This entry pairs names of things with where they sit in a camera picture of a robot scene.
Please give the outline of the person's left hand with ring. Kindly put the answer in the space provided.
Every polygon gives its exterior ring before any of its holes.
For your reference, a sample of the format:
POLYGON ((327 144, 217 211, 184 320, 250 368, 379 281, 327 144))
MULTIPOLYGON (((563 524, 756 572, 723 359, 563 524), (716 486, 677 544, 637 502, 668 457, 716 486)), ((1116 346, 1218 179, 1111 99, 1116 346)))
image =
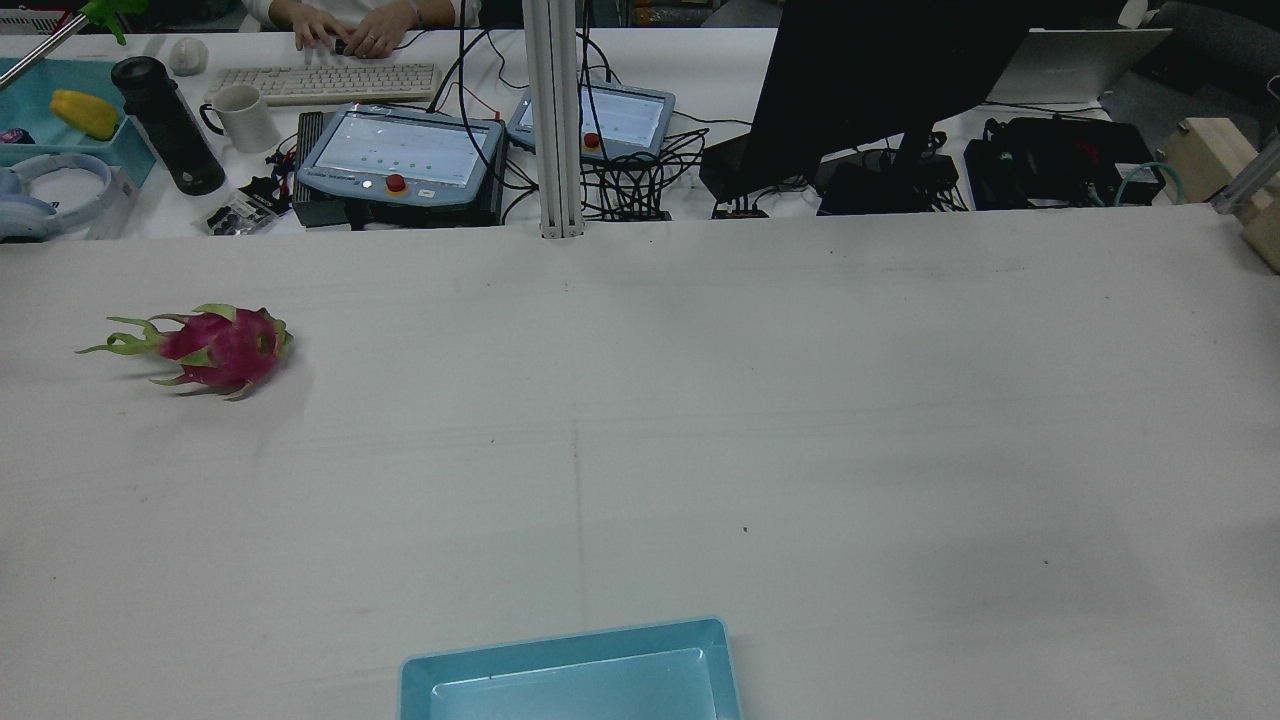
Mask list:
POLYGON ((383 59, 392 55, 403 37, 419 28, 420 14, 413 1, 394 1, 367 13, 346 36, 346 55, 383 59))

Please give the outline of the person's right hand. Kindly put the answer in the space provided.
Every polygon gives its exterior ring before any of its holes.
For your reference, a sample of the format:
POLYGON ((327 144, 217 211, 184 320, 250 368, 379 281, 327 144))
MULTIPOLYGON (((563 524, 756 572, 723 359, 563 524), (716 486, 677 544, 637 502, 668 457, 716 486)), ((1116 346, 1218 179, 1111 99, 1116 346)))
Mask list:
POLYGON ((291 31, 298 50, 332 46, 333 38, 347 41, 352 28, 330 12, 303 1, 273 1, 269 18, 278 29, 291 31))

